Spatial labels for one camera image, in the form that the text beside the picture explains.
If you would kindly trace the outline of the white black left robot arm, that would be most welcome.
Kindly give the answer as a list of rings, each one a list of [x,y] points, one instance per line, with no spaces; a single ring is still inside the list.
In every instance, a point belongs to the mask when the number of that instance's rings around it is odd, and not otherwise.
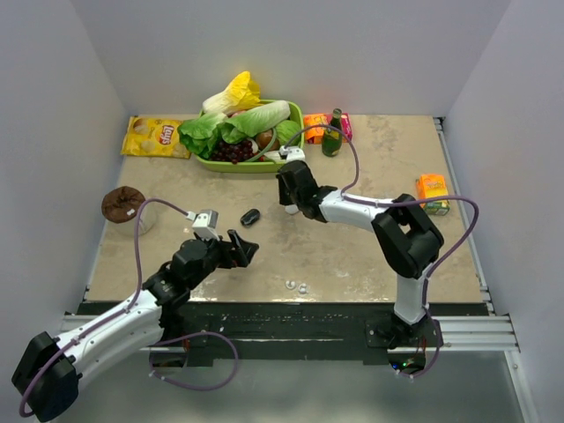
[[[197,236],[185,241],[130,297],[76,329],[34,336],[11,378],[21,395],[20,416],[49,422],[107,368],[140,348],[176,344],[182,324],[174,314],[191,291],[217,269],[248,267],[259,249],[234,230],[227,234],[226,240]]]

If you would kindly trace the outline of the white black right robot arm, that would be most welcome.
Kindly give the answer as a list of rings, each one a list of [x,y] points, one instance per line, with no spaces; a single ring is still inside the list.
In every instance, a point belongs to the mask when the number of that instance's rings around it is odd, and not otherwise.
[[[320,186],[309,166],[295,160],[277,173],[279,203],[306,218],[345,224],[375,234],[386,263],[397,274],[392,325],[394,339],[414,345],[424,335],[421,320],[427,310],[427,285],[432,266],[444,245],[442,234],[416,204],[403,194],[395,199],[348,196],[332,186]]]

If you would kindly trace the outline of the black earbud charging case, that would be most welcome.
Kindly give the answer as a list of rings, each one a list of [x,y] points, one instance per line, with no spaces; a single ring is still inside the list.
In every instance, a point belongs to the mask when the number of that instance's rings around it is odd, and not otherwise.
[[[258,209],[253,208],[245,212],[241,216],[240,223],[244,227],[250,227],[253,226],[260,218],[261,218],[261,212]]]

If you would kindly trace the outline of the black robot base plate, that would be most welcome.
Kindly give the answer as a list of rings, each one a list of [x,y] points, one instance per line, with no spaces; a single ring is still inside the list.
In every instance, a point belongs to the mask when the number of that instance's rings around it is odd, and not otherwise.
[[[385,303],[197,302],[160,319],[162,340],[189,341],[188,363],[215,360],[345,360],[386,365],[396,348],[442,346],[440,324],[424,317],[409,326]]]

